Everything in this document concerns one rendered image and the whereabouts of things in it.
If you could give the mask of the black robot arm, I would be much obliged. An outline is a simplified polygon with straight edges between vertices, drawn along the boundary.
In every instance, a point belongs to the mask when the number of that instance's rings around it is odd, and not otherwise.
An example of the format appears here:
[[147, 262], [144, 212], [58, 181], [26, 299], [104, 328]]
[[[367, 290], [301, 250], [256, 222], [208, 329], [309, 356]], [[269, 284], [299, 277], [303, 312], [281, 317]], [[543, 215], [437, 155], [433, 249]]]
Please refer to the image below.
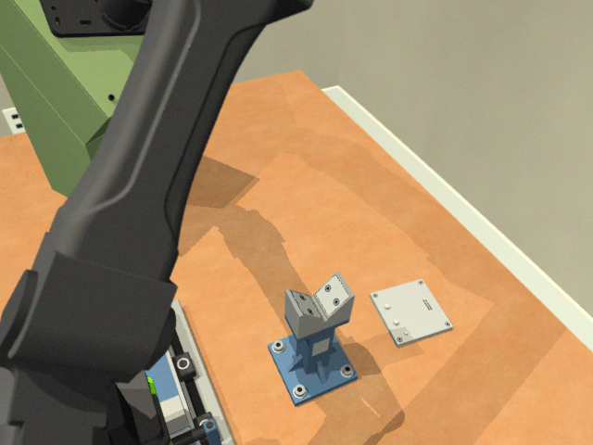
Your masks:
[[144, 38], [2, 311], [0, 445], [141, 445], [116, 383], [149, 371], [174, 338], [170, 276], [198, 165], [263, 29], [314, 0], [39, 1], [57, 38]]

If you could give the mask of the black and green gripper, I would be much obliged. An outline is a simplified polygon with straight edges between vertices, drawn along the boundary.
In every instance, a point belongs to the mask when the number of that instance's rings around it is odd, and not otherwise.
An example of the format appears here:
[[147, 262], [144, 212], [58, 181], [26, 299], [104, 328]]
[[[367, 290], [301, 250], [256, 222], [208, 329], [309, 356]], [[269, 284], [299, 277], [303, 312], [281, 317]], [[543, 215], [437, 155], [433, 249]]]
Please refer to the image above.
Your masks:
[[145, 370], [136, 375], [130, 384], [116, 385], [132, 409], [141, 445], [171, 445], [154, 382], [152, 378], [147, 378]]

